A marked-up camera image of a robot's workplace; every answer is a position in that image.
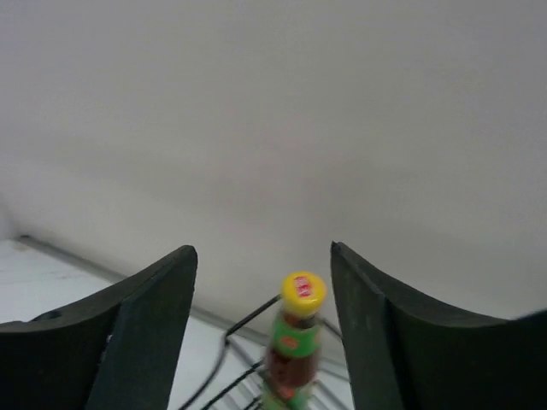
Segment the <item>yellow cap sauce bottle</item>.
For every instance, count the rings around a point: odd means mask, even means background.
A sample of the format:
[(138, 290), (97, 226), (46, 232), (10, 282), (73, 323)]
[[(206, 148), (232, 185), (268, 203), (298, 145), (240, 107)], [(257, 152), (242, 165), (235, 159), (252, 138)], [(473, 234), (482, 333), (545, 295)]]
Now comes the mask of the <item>yellow cap sauce bottle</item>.
[(326, 294), (326, 284), (312, 272), (294, 272), (283, 280), (265, 354), (264, 409), (308, 407), (321, 357), (319, 312)]

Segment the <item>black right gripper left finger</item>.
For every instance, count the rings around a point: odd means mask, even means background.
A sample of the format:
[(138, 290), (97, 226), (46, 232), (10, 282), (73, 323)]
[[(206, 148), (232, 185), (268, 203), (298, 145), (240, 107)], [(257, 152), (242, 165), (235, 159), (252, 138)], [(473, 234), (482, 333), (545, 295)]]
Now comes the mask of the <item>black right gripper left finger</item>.
[(165, 409), (197, 276), (182, 246), (131, 277), (1, 325), (3, 409)]

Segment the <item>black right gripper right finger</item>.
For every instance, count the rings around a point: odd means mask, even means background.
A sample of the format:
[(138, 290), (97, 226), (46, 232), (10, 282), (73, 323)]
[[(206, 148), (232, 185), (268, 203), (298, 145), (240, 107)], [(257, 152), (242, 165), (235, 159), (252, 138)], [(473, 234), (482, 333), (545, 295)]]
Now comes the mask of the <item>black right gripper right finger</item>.
[(545, 408), (545, 312), (454, 307), (343, 243), (331, 246), (331, 277), (356, 408)]

